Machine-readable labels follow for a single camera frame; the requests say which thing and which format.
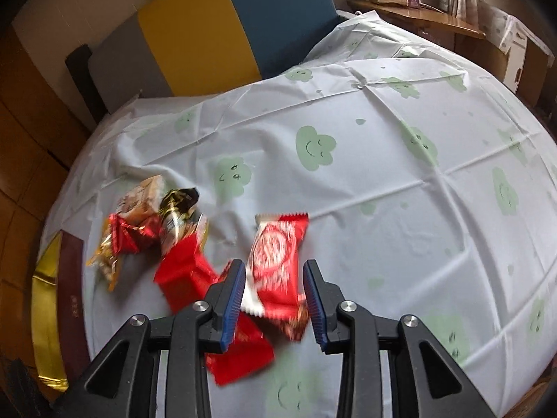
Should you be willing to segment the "brown gold chocolate packet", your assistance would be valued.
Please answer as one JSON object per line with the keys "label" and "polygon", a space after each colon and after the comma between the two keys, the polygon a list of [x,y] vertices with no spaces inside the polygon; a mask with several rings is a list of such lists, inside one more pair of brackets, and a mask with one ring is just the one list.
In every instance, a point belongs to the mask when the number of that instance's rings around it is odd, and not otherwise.
{"label": "brown gold chocolate packet", "polygon": [[159,205],[159,240],[162,256],[185,237],[194,235],[203,249],[208,239],[209,220],[197,208],[199,192],[195,188],[173,189]]}

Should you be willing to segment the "grey yellow blue sofa chair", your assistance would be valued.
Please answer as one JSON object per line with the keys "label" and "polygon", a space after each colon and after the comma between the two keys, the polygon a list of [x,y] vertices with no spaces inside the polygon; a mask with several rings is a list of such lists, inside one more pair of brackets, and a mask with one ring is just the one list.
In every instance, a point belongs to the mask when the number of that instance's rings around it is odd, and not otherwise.
{"label": "grey yellow blue sofa chair", "polygon": [[108,112],[135,95],[224,93],[299,64],[339,21],[333,0],[152,0],[88,69]]}

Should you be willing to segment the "beige snack packet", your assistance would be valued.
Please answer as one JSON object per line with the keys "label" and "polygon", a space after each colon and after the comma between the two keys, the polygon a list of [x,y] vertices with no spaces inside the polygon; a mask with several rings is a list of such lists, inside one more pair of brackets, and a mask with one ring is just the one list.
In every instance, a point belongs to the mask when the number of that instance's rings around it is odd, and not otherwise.
{"label": "beige snack packet", "polygon": [[139,225],[159,212],[164,186],[161,175],[147,177],[120,199],[116,213],[130,225]]}

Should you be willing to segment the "red white patterned snack packet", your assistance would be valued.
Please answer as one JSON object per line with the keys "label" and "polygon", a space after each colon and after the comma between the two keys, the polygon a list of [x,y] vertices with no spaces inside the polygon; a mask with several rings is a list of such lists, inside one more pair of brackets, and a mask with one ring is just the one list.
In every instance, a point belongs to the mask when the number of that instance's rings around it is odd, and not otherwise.
{"label": "red white patterned snack packet", "polygon": [[299,290],[298,255],[309,221],[307,213],[257,215],[245,265],[241,310],[269,321],[294,342],[302,339],[309,322],[305,294]]}

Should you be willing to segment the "yellow pistachio nut bag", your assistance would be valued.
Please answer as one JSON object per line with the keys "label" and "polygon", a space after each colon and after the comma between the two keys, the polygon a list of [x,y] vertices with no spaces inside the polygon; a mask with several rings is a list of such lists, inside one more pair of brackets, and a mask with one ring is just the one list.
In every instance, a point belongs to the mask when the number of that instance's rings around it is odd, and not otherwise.
{"label": "yellow pistachio nut bag", "polygon": [[95,266],[105,278],[108,291],[113,292],[119,280],[122,269],[122,261],[116,253],[116,223],[111,215],[104,222],[99,245],[92,257],[88,260],[88,266]]}

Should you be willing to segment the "maroon gold gift box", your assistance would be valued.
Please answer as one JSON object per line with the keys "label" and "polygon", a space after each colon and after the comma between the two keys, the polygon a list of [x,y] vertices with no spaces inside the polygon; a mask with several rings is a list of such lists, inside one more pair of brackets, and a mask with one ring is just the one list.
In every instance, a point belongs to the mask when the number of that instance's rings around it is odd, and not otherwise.
{"label": "maroon gold gift box", "polygon": [[31,288],[36,369],[46,386],[64,392],[91,362],[82,301],[83,242],[59,231],[37,262]]}

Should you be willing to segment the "small red gold candy packet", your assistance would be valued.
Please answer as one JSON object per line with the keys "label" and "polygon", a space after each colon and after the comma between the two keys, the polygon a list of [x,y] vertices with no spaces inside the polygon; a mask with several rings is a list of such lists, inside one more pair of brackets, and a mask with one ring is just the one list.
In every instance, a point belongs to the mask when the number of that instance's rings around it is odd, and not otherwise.
{"label": "small red gold candy packet", "polygon": [[138,254],[159,243],[160,219],[154,214],[133,225],[118,214],[109,217],[111,250],[115,256]]}

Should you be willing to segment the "white cardboard box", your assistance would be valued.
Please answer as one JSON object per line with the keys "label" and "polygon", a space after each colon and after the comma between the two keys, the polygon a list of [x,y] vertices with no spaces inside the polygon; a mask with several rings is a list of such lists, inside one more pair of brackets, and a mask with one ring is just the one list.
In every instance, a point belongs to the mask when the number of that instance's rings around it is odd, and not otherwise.
{"label": "white cardboard box", "polygon": [[478,3],[480,29],[505,60],[500,81],[529,105],[535,106],[553,65],[549,47],[516,16]]}

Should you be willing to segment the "wooden side shelf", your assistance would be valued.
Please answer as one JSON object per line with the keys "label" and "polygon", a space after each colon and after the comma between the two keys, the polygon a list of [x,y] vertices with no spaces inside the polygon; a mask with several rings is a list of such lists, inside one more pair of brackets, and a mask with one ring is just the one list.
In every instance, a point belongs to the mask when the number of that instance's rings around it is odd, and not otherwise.
{"label": "wooden side shelf", "polygon": [[434,28],[453,34],[475,39],[484,39],[485,33],[467,22],[433,9],[402,8],[398,6],[377,5],[363,0],[347,0],[350,9],[360,12],[375,10],[385,20],[393,20],[415,26],[416,28]]}

